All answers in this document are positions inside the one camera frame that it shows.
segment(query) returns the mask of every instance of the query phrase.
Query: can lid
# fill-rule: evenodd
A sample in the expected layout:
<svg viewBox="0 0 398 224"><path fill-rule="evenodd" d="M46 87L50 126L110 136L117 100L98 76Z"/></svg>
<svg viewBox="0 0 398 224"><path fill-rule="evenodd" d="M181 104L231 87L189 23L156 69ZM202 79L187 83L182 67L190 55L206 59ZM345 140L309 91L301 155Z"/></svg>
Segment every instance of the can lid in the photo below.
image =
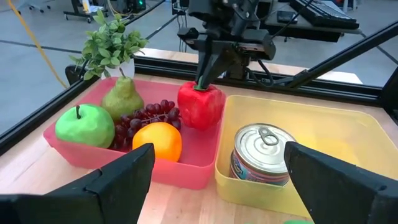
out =
<svg viewBox="0 0 398 224"><path fill-rule="evenodd" d="M238 156L247 165L269 173L287 172L284 161L285 144L295 139L286 131L270 124L250 124L235 137Z"/></svg>

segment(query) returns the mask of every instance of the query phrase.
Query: artificial plant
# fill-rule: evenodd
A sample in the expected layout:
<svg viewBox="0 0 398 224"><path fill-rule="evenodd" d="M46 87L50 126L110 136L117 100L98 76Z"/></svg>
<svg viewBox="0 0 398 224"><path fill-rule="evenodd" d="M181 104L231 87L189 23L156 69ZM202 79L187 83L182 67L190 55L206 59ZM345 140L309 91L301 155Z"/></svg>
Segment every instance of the artificial plant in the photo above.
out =
<svg viewBox="0 0 398 224"><path fill-rule="evenodd" d="M123 62L130 62L134 54L145 47L148 40L142 39L139 31L132 31L125 34L125 23L120 14L114 15L115 20L106 22L101 10L97 12L93 19L101 26L97 31L87 31L88 40L82 51L82 57L76 58L70 55L70 58L76 65L82 65L87 60L87 71L84 74L84 80L89 80L93 76L105 77L111 75L108 68L116 68Z"/></svg>

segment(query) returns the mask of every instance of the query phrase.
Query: keyboard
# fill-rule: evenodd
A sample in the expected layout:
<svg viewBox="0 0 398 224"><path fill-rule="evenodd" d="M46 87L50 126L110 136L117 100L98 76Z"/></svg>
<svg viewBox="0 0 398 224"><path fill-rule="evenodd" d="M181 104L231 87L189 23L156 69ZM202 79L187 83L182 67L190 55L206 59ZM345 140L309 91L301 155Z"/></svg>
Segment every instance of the keyboard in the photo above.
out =
<svg viewBox="0 0 398 224"><path fill-rule="evenodd" d="M292 0L290 6L299 12L308 3L307 0ZM307 21L317 27L331 27L340 29L358 29L356 19L337 11L321 1L314 0L301 13Z"/></svg>

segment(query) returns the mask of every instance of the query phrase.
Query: white flower pot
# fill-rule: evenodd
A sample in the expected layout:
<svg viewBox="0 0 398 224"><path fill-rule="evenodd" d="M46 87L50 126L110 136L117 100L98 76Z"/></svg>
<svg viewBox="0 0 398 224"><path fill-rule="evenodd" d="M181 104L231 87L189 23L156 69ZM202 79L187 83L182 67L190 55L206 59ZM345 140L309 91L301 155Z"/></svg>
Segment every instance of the white flower pot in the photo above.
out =
<svg viewBox="0 0 398 224"><path fill-rule="evenodd" d="M111 77L121 77L122 73L120 72L120 69L122 68L123 73L126 77L134 78L134 74L136 73L136 68L134 66L134 59L130 59L130 62L123 62L119 66L116 66L116 68L108 68L106 67L105 69L111 74ZM105 79L105 74L102 73L101 79Z"/></svg>

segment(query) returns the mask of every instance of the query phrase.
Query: desk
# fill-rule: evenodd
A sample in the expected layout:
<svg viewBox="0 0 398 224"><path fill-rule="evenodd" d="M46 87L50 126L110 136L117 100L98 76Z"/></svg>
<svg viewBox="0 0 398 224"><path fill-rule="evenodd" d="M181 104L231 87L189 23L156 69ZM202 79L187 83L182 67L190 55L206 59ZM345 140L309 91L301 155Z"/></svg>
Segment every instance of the desk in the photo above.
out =
<svg viewBox="0 0 398 224"><path fill-rule="evenodd" d="M196 61L197 55L168 52L155 49L143 50L148 57L168 58L172 60ZM295 74L303 68L286 65L269 64L271 72ZM160 78L136 74L136 79L181 84L184 81L170 78ZM358 82L355 74L330 72L324 79L341 82ZM0 157L0 193L31 193L45 194L65 185L87 173L90 170L72 167L55 149L52 149L43 138L43 131L67 109L72 107L86 92L96 84L70 102L66 107L53 115L44 124L16 144L12 149ZM309 105L330 106L347 110L363 111L374 116L386 130L395 144L398 139L398 127L382 108L361 105L350 105L331 101L302 98L291 95L281 95L263 91L244 90L227 86L219 86L227 95L246 95L273 100L292 101ZM287 220L305 220L277 212L270 212L256 208L227 203L216 194L215 181L210 181L204 190L195 191L179 189L169 185L151 183L147 199L141 212L139 223L142 224L178 224L178 223L271 223L281 224Z"/></svg>
<svg viewBox="0 0 398 224"><path fill-rule="evenodd" d="M326 5L341 11L339 7L337 7L331 1L322 1ZM286 2L277 2L274 1L274 7L272 11L290 11L296 12L292 7L290 7L289 3ZM276 33L280 28L285 26L286 24L277 21L277 13L271 14L263 24L261 24L261 29L267 29L271 34ZM311 40L322 40L329 42L337 42L340 34L360 34L361 29L339 29L339 28L328 28L328 27L317 27L313 26L309 21L307 21L304 17L298 16L297 23L289 25L281 36L287 37L295 37L301 39L311 39Z"/></svg>

